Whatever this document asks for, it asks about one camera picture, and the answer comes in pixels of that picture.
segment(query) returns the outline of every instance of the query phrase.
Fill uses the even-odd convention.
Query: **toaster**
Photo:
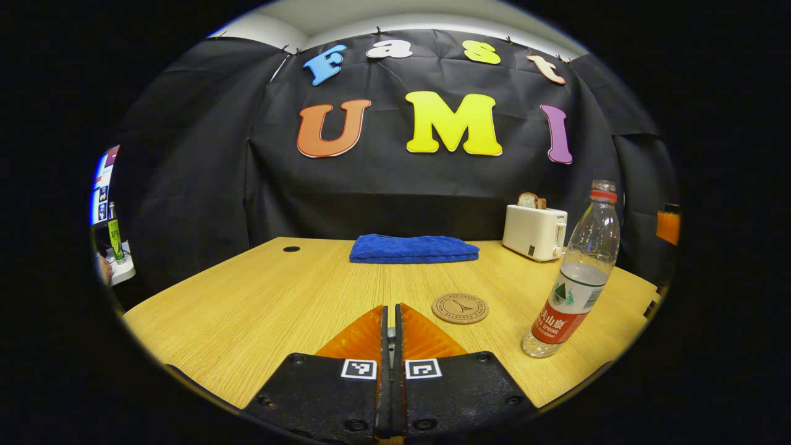
[[[563,210],[509,205],[502,244],[536,261],[554,260],[563,254],[567,220]]]

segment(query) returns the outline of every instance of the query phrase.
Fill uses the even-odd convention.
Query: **monitor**
[[[91,226],[106,225],[109,219],[110,176],[119,147],[120,145],[114,146],[99,158],[96,173],[93,175],[93,190],[91,191]]]

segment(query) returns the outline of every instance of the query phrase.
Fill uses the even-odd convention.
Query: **round coaster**
[[[489,315],[486,302],[469,294],[448,294],[431,303],[434,315],[457,325],[469,325]]]

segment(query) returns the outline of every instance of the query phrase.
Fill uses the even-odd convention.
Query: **wooden table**
[[[476,261],[354,264],[352,241],[276,238],[140,303],[123,319],[162,363],[243,408],[291,352],[315,354],[380,304],[405,302],[468,352],[492,351],[536,406],[617,358],[645,325],[656,287],[616,268],[585,323],[553,356],[534,359],[521,340],[536,319],[560,261],[538,263],[500,241],[471,242]],[[283,251],[296,245],[295,253]],[[431,302],[452,292],[490,306],[474,325],[434,316]]]

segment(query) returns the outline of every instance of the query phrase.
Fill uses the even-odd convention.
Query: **blue towel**
[[[478,259],[479,247],[458,238],[363,235],[351,248],[353,263],[449,263]]]

